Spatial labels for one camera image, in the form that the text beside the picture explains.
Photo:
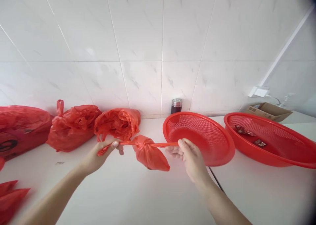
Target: white countertop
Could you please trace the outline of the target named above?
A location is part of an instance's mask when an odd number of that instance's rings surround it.
[[[223,116],[211,119],[224,126]],[[142,120],[140,133],[165,142],[164,120]],[[310,127],[316,126],[316,119],[298,112],[283,122],[307,137],[315,132]],[[17,187],[32,188],[11,224],[95,144],[93,138],[71,153],[56,153],[42,145],[8,161],[0,172],[0,183],[18,179]],[[181,161],[167,156],[170,172],[150,171],[136,160],[131,146],[124,151],[124,156],[111,154],[101,169],[83,181],[57,224],[215,224]],[[237,150],[231,162],[212,170],[228,197],[253,224],[303,224],[314,202],[316,170],[267,166]]]
[[[165,142],[164,120],[142,120],[140,132],[155,142]],[[10,224],[16,224],[95,144],[94,137],[70,153],[56,153],[42,145],[8,161],[0,172],[0,183],[19,180],[17,187],[32,188]],[[168,155],[169,172],[151,171],[136,160],[132,146],[125,146],[124,152],[124,156],[113,152],[82,182],[57,224],[215,224],[181,160]]]

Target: power outlet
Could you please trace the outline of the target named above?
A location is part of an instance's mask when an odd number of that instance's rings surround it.
[[[250,91],[248,97],[265,97],[269,94],[269,87],[268,86],[254,86]]]

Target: red plastic colander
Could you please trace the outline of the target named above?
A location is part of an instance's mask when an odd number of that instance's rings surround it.
[[[206,166],[221,166],[235,155],[229,133],[217,122],[193,112],[177,112],[168,116],[163,125],[167,142],[181,138],[192,141],[202,152]]]
[[[316,144],[301,134],[266,118],[234,112],[224,117],[225,129],[236,148],[248,157],[270,166],[301,166],[316,169]],[[236,125],[252,131],[255,137],[238,134]],[[253,142],[261,139],[266,146]]]

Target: hand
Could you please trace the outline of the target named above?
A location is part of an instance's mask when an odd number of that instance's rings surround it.
[[[191,181],[198,187],[204,188],[213,183],[207,172],[201,151],[186,138],[179,139],[177,146],[169,146],[166,151],[174,158],[180,158],[184,162],[185,169]]]
[[[110,143],[112,144],[109,147],[108,151],[103,156],[97,156],[98,151],[109,145]],[[119,150],[120,155],[124,154],[123,146],[119,145],[118,140],[115,138],[97,143],[87,154],[87,156],[81,161],[81,163],[76,167],[76,170],[84,177],[90,175],[104,164],[107,157],[115,148]]]

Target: metal lid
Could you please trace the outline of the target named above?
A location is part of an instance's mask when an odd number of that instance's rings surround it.
[[[171,101],[171,104],[174,107],[181,107],[182,106],[182,99],[181,98],[175,98]]]

